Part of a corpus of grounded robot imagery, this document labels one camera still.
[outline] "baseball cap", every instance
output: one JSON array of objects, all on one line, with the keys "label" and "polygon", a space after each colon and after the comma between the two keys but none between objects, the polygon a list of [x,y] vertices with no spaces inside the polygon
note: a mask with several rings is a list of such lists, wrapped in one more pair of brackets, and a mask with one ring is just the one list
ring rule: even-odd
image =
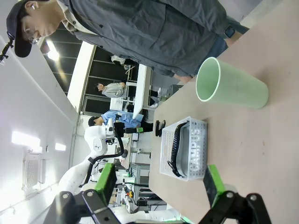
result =
[{"label": "baseball cap", "polygon": [[18,57],[27,57],[32,47],[29,41],[23,39],[21,21],[19,21],[19,14],[28,1],[30,0],[17,2],[6,18],[7,33],[14,38],[14,52]]}]

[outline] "hand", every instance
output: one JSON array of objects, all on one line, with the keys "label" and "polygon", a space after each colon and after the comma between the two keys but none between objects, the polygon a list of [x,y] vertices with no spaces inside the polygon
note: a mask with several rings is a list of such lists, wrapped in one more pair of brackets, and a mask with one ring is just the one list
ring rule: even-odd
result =
[{"label": "hand", "polygon": [[239,32],[235,32],[235,34],[231,38],[224,39],[228,47],[232,46],[240,37],[242,34]]}]

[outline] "person in gray sweater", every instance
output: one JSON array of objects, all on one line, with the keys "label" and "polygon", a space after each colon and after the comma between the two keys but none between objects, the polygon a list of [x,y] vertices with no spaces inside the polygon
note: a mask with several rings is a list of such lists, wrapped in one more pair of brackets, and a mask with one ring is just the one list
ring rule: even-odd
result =
[{"label": "person in gray sweater", "polygon": [[[106,86],[98,83],[94,86],[94,89],[99,92],[102,91],[102,94],[109,98],[127,98],[134,97],[136,95],[136,86],[128,86],[125,83],[110,83]],[[150,90],[149,95],[160,100],[161,88],[159,88],[158,91]],[[149,100],[149,106],[155,108],[158,106],[158,103],[156,103],[151,97]]]}]

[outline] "man wearing black cap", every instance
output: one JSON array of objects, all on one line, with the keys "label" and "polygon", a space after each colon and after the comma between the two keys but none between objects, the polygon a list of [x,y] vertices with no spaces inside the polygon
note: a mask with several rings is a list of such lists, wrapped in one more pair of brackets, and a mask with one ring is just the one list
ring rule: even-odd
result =
[{"label": "man wearing black cap", "polygon": [[218,0],[21,0],[7,18],[16,55],[28,56],[61,22],[80,40],[185,83],[248,30]]}]

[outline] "white shoe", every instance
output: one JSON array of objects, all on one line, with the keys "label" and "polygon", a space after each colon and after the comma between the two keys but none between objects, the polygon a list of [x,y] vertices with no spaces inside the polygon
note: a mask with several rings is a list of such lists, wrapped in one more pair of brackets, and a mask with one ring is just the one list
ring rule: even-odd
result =
[{"label": "white shoe", "polygon": [[149,106],[150,108],[157,108],[158,107],[158,103],[155,103],[155,104],[153,104],[153,105],[151,105],[151,106]]},{"label": "white shoe", "polygon": [[157,92],[158,92],[158,98],[160,98],[160,97],[161,97],[161,91],[162,91],[162,89],[161,89],[161,88],[159,88],[159,90],[157,91]]}]

